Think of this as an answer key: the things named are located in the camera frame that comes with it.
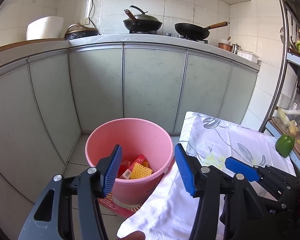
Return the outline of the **person's left hand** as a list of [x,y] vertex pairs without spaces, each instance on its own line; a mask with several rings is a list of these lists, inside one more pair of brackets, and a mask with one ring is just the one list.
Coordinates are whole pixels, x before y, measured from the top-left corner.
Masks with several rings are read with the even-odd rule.
[[126,237],[118,238],[118,240],[145,240],[146,236],[142,231],[135,231]]

